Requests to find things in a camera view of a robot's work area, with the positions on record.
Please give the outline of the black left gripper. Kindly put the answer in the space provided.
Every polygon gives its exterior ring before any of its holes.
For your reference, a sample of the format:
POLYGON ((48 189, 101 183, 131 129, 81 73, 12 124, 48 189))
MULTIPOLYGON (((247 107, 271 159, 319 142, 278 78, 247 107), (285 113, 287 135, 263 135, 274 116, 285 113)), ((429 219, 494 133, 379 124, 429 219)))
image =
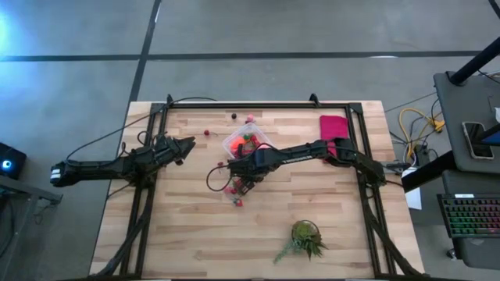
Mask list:
POLYGON ((153 160, 157 164, 183 164, 195 146, 195 137, 160 136, 154 146, 153 160))

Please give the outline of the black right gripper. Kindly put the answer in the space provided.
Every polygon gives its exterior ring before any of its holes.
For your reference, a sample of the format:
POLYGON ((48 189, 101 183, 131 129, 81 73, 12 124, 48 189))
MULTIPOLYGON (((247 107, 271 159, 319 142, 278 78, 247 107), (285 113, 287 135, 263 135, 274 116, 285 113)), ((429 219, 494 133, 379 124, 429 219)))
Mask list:
POLYGON ((264 177, 268 175, 268 169, 259 168, 252 156, 247 158, 231 159, 227 162, 227 168, 230 170, 231 176, 251 181, 247 183, 245 181, 241 181, 239 187, 235 185, 235 189, 239 191, 240 195, 246 195, 253 188, 253 182, 261 182, 264 177))

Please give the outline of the clear plastic tupperware container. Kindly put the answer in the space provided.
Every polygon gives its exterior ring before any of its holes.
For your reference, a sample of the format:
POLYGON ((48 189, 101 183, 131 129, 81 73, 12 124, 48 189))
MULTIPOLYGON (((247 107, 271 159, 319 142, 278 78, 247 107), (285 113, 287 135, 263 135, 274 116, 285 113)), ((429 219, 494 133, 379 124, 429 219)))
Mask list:
POLYGON ((272 144, 272 142, 268 138, 268 136, 265 135, 264 132, 262 132, 257 125, 255 125, 254 123, 246 123, 244 126, 240 127, 236 131, 234 131, 229 137, 226 137, 223 140, 223 142, 222 142, 222 147, 229 154, 230 158, 240 158, 240 157, 242 157, 242 156, 244 156, 246 154, 251 153, 261 143, 266 143, 266 144, 269 144, 269 145, 272 144), (244 135, 244 134, 250 134, 251 135, 251 140, 249 142, 249 148, 247 150, 245 150, 244 152, 241 152, 241 150, 239 150, 237 152, 237 154, 234 154, 234 155, 231 154, 230 153, 230 143, 231 143, 231 141, 235 137, 241 136, 241 135, 244 135), (256 136, 257 137, 257 139, 259 141, 257 144, 252 143, 252 136, 256 136))

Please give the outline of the potted green succulent plant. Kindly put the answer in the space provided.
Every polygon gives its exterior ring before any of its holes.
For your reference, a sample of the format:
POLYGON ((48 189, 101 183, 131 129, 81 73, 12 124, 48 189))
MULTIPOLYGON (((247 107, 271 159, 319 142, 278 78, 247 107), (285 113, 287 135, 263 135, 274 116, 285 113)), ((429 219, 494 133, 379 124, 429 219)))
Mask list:
POLYGON ((276 265, 288 254, 306 253, 309 260, 312 257, 322 258, 324 250, 327 250, 327 246, 323 242, 318 226, 310 220, 299 220, 291 227, 290 239, 277 254, 273 263, 276 265))

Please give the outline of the magenta folded cloth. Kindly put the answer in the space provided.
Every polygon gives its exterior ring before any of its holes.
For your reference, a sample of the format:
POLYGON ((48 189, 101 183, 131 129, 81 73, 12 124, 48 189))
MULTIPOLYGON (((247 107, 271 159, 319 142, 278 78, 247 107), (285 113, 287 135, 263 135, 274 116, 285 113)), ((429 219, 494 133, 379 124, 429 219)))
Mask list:
POLYGON ((334 138, 348 138, 348 120, 341 116, 320 117, 320 139, 330 141, 334 138))

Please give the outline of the grey metal stand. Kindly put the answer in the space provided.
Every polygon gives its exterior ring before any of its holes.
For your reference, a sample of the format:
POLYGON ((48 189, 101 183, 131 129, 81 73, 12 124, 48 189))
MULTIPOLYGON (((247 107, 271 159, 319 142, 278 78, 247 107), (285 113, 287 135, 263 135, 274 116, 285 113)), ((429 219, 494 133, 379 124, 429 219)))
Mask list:
POLYGON ((7 194, 2 195, 7 197, 4 209, 11 214, 7 222, 8 238, 0 248, 0 281, 6 281, 19 241, 23 237, 30 218, 35 213, 38 201, 43 199, 50 205, 58 205, 63 196, 6 176, 0 176, 0 188, 8 191, 7 194))

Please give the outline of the white paper sheet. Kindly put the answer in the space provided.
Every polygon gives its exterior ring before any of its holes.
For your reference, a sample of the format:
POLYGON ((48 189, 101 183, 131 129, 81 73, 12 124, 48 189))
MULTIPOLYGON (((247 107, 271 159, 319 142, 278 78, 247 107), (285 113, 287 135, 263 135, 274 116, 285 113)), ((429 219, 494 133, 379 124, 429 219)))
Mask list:
MULTIPOLYGON (((402 173, 402 178, 408 176, 410 173, 413 173, 416 171, 416 167, 409 167, 402 173)), ((421 199, 421 192, 420 188, 417 187, 414 190, 411 191, 406 191, 405 192, 405 198, 406 202, 409 208, 411 209, 416 209, 416 210, 421 210, 422 209, 422 199, 421 199)))

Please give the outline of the black box with blue light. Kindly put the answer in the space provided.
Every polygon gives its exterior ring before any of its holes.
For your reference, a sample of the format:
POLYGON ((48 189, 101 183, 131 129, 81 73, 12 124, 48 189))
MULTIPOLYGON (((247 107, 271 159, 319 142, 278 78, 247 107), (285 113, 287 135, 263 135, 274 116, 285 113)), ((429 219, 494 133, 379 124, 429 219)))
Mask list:
POLYGON ((0 142, 0 176, 18 180, 27 155, 0 142))

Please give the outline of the black power strip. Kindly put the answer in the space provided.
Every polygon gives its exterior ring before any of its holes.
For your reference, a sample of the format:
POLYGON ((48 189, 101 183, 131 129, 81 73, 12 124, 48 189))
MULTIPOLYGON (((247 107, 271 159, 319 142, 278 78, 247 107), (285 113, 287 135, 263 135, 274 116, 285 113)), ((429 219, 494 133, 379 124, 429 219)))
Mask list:
POLYGON ((413 152, 416 155, 416 166, 423 166, 430 162, 429 150, 425 144, 417 144, 413 152))

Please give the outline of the black desk support bar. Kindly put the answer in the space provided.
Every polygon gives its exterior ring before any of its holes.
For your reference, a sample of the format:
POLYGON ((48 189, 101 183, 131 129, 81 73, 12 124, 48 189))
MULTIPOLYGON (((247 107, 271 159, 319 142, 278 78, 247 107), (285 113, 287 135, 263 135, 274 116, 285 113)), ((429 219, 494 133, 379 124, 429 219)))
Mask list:
POLYGON ((452 151, 449 151, 432 162, 419 167, 412 173, 402 177, 402 186, 405 192, 421 187, 427 182, 441 176, 445 170, 455 170, 456 163, 452 151))

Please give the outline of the backlit computer keyboard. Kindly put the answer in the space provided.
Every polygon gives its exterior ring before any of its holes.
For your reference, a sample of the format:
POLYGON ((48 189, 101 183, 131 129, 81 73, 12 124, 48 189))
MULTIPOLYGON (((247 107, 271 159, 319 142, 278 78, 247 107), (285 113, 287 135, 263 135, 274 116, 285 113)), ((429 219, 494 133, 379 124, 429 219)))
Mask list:
POLYGON ((500 237, 500 193, 438 194, 437 202, 450 238, 500 237))

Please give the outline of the grey side desk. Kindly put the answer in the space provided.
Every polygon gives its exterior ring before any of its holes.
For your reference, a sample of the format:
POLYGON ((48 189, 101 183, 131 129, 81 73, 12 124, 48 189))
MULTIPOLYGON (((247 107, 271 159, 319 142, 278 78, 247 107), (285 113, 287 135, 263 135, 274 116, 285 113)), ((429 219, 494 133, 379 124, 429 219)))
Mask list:
POLYGON ((448 131, 457 168, 463 172, 500 174, 500 147, 493 147, 492 160, 471 156, 462 123, 478 122, 489 129, 497 124, 500 84, 484 76, 472 76, 462 86, 452 84, 444 73, 434 74, 434 86, 448 131))

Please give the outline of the smartphone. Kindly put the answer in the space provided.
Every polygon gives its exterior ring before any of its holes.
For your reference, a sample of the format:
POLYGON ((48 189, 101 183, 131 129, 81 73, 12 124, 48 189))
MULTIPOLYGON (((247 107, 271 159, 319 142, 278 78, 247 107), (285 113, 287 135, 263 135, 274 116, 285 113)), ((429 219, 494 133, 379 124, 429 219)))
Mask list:
POLYGON ((463 122, 462 128, 470 156, 474 159, 493 160, 494 154, 489 144, 484 144, 480 135, 485 132, 484 125, 477 122, 463 122))

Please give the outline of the black pole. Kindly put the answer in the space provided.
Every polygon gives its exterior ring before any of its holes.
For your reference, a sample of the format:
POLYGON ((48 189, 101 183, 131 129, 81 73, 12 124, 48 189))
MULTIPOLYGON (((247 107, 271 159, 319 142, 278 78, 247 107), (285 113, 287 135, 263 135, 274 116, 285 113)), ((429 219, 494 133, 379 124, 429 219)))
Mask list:
POLYGON ((469 77, 478 72, 498 55, 500 55, 500 37, 497 37, 457 72, 448 74, 449 82, 456 86, 462 86, 469 77))

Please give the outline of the black metal table frame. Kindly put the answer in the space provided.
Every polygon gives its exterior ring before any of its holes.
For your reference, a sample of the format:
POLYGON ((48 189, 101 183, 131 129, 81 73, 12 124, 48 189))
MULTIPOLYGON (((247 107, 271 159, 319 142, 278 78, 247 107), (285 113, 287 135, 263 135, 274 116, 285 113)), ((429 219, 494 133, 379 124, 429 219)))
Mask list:
POLYGON ((171 163, 134 188, 112 181, 91 279, 423 278, 405 191, 388 169, 395 155, 379 101, 135 102, 127 118, 122 138, 132 150, 161 135, 195 137, 195 147, 182 165, 171 163), (348 139, 382 164, 385 185, 370 186, 353 167, 312 159, 282 165, 246 195, 223 192, 239 180, 227 168, 239 158, 223 149, 226 137, 254 123, 270 146, 299 146, 321 140, 322 115, 348 120, 348 139), (288 254, 275 265, 299 220, 318 226, 327 250, 311 260, 288 254))

